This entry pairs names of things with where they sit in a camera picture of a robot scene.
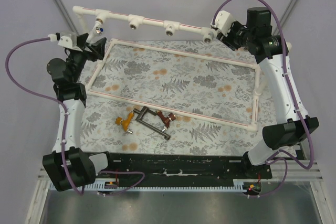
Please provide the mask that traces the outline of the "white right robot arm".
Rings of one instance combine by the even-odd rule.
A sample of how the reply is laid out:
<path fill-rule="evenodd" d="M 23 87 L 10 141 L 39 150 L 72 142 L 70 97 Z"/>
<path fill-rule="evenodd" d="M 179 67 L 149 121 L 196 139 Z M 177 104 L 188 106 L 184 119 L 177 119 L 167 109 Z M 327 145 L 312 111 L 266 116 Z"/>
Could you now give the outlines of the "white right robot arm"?
<path fill-rule="evenodd" d="M 263 165 L 281 148 L 307 139 L 319 121 L 309 116 L 301 102 L 291 75 L 288 48 L 280 36 L 272 35 L 270 10 L 248 9 L 244 25 L 222 10 L 216 15 L 213 28 L 217 30 L 217 40 L 231 50 L 247 48 L 266 77 L 275 104 L 276 124 L 265 126 L 262 140 L 244 155 L 248 164 Z"/>

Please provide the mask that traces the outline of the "white water faucet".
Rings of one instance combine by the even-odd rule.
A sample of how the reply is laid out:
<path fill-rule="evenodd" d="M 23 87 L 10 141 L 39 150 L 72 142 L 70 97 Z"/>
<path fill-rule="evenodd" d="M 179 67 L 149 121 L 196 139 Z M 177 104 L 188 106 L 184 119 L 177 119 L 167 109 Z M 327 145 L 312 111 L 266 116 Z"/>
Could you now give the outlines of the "white water faucet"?
<path fill-rule="evenodd" d="M 103 25 L 101 22 L 96 21 L 93 29 L 89 32 L 88 38 L 86 40 L 87 43 L 92 44 L 94 43 L 99 36 L 103 34 Z"/>

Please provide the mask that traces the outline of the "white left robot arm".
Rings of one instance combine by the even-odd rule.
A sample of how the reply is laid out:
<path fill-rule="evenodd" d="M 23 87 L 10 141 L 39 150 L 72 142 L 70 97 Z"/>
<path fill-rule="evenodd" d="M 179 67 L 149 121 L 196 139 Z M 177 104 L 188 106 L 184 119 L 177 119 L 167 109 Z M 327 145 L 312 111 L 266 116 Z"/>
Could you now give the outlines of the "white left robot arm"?
<path fill-rule="evenodd" d="M 54 58 L 47 72 L 54 83 L 60 120 L 56 142 L 50 154 L 43 156 L 43 167 L 57 191 L 69 189 L 83 194 L 84 187 L 96 181 L 97 174 L 108 167 L 108 152 L 87 154 L 81 149 L 81 122 L 86 108 L 86 87 L 79 81 L 87 61 L 103 60 L 107 39 L 89 43 L 88 33 L 57 34 L 67 58 Z"/>

